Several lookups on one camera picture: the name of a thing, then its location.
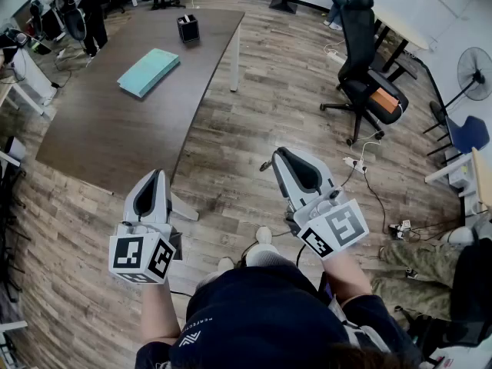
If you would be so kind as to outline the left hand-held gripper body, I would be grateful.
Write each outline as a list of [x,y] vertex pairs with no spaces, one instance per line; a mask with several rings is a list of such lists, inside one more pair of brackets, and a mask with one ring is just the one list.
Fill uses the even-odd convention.
[[110,237],[108,270],[132,284],[165,283],[172,261],[181,259],[181,233],[169,224],[123,221]]

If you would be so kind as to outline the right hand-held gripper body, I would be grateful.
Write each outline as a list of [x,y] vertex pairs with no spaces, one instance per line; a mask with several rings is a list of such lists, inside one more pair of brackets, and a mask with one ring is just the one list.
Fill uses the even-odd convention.
[[369,233],[357,201],[348,199],[341,186],[311,193],[285,188],[284,198],[291,233],[320,259],[343,251]]

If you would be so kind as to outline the black square pen holder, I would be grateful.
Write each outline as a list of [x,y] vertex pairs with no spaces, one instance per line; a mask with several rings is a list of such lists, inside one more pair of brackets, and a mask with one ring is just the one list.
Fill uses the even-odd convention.
[[177,18],[178,32],[183,43],[197,41],[200,38],[198,20],[193,14],[194,21],[186,23],[184,16]]

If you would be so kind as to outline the person's right forearm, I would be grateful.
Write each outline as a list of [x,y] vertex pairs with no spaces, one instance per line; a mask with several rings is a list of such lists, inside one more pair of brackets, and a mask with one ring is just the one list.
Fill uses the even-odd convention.
[[347,251],[338,252],[321,263],[340,306],[357,297],[372,295],[370,279]]

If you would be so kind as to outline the person's left forearm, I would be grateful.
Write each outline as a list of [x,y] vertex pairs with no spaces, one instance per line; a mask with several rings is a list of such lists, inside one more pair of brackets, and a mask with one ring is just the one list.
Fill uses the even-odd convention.
[[141,335],[145,343],[159,341],[173,345],[181,329],[171,299],[168,281],[144,284],[141,292]]

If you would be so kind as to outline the person's grey trousers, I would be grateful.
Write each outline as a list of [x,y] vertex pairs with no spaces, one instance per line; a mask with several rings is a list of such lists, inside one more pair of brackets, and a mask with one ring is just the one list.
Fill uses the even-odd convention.
[[[291,266],[296,268],[293,261],[284,258],[278,253],[278,250],[272,244],[255,244],[246,254],[246,259],[238,266],[234,265],[234,269],[248,267],[273,267],[273,266]],[[215,272],[207,275],[200,281],[195,288],[198,291],[206,284],[211,283],[220,277],[223,273],[219,273],[218,269]]]

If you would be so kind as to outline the orange box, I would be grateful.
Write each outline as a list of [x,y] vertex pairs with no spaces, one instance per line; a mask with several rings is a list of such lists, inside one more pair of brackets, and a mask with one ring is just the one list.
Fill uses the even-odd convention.
[[394,96],[390,95],[383,88],[379,88],[374,92],[370,99],[379,104],[384,110],[392,114],[398,107],[399,101]]

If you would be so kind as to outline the black office chair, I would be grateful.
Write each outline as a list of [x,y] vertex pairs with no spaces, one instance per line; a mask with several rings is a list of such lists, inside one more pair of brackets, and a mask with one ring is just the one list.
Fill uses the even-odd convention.
[[[320,109],[337,109],[351,111],[355,114],[353,137],[347,140],[353,145],[359,136],[361,121],[366,120],[376,130],[375,138],[384,137],[384,130],[379,122],[392,125],[402,118],[407,110],[408,100],[404,93],[379,71],[372,67],[376,51],[374,48],[375,17],[373,0],[350,0],[341,6],[340,17],[347,49],[347,61],[338,72],[338,90],[342,90],[349,103],[322,104]],[[370,96],[379,88],[398,99],[399,105],[388,113]]]

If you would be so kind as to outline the person's navy shirt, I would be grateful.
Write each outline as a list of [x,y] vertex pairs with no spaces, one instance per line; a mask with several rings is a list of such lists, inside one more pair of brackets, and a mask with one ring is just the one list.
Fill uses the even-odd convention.
[[285,264],[230,270],[199,288],[177,340],[145,344],[135,369],[418,369],[422,360],[378,296],[326,303]]

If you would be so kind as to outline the teal book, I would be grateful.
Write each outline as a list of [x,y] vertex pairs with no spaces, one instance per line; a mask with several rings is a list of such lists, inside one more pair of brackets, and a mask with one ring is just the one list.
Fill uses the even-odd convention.
[[154,48],[133,64],[117,83],[125,91],[143,98],[179,63],[179,55]]

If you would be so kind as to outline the white desk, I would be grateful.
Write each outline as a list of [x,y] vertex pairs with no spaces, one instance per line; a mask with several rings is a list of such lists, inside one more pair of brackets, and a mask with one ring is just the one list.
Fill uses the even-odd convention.
[[465,215],[485,213],[492,216],[492,168],[476,148],[467,155],[424,178],[426,184],[447,177],[449,185],[458,190]]
[[41,98],[42,105],[46,106],[57,92],[53,82],[36,65],[24,48],[0,48],[0,74],[7,68],[10,68],[13,73],[7,78],[0,78],[0,107],[7,100],[15,109],[18,109],[16,103],[8,98],[8,93],[13,88],[36,112],[43,115],[45,110],[27,95],[20,83],[25,82]]

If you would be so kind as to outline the blue chair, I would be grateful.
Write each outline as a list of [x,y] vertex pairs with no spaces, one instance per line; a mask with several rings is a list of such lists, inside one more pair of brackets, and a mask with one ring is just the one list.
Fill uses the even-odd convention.
[[452,161],[461,155],[470,154],[473,148],[479,151],[490,142],[487,126],[480,118],[470,115],[462,125],[458,125],[451,118],[446,116],[443,121],[439,121],[424,131],[424,134],[434,130],[439,125],[445,125],[447,129],[447,133],[441,137],[440,140],[448,137],[450,142],[447,145],[441,146],[429,152],[427,156],[436,154],[446,148],[453,147],[457,150],[457,154],[446,160]]

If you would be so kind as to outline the beige desk with black legs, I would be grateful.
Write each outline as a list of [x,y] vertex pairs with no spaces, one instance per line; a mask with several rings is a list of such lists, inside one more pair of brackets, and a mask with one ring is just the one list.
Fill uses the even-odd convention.
[[[403,73],[408,73],[409,76],[416,79],[417,75],[412,69],[411,64],[406,58],[402,58],[401,54],[409,43],[422,50],[428,50],[429,43],[420,32],[389,9],[384,8],[381,5],[375,5],[373,11],[375,15],[374,36],[376,37],[374,43],[376,55],[373,60],[375,68],[381,70],[383,73],[388,73],[392,65],[396,64],[397,68],[387,78],[391,82],[394,82]],[[390,31],[399,35],[402,38],[402,41],[396,47],[389,59],[385,61],[377,50],[382,46],[383,41]]]

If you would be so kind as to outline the black standing fan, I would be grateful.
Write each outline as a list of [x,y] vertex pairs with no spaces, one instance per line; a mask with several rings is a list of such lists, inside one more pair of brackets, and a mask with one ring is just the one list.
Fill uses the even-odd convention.
[[492,58],[482,48],[466,49],[457,63],[457,82],[460,90],[446,104],[430,102],[436,123],[426,129],[425,134],[445,124],[447,109],[459,99],[465,97],[472,101],[483,101],[492,94]]

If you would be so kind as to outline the grey floor fan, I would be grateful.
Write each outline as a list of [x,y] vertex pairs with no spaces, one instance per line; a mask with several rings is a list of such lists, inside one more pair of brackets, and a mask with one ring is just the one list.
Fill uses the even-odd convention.
[[84,41],[87,35],[84,12],[73,8],[63,15],[68,34],[76,41]]

